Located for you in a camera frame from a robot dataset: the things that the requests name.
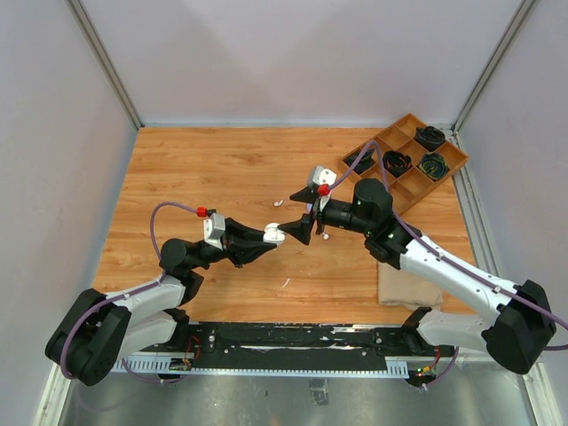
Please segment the white round charging case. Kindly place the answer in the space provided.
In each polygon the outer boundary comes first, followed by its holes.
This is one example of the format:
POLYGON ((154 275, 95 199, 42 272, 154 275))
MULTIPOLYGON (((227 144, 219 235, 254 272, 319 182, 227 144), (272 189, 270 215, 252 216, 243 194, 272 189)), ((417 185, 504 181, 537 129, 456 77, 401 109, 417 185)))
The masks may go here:
POLYGON ((279 229, 277 223, 270 223, 264 228, 263 242, 279 246, 286 239, 286 234, 279 229))

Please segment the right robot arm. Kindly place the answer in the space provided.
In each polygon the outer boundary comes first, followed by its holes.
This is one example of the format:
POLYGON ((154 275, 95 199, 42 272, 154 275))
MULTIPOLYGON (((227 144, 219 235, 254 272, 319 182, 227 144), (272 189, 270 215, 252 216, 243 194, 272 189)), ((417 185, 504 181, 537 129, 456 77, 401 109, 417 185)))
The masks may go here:
POLYGON ((393 199, 379 180, 360 180, 350 202, 330 198, 327 185, 307 186, 292 197, 312 209, 280 225, 284 233, 304 245, 313 231, 327 226, 360 233, 375 260, 426 279, 474 310, 463 315, 418 309, 411 317, 414 325, 402 333, 411 354, 439 345, 463 347, 484 351, 502 367, 525 375, 548 348, 556 322, 540 284, 501 279, 445 251, 394 213, 393 199))

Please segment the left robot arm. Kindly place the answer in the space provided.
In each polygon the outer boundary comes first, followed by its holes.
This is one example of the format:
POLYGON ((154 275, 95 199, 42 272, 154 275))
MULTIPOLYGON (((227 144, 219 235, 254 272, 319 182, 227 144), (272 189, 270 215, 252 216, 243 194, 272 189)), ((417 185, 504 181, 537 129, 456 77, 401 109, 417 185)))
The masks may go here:
POLYGON ((204 220, 203 235, 200 241, 165 241, 162 271, 146 283, 111 293, 84 290, 48 340, 46 358, 67 379, 92 386, 136 351, 154 344, 180 351, 189 343, 190 329, 179 308, 195 298, 204 281, 197 270, 223 260, 242 267, 285 240, 276 224, 257 230, 221 215, 204 220))

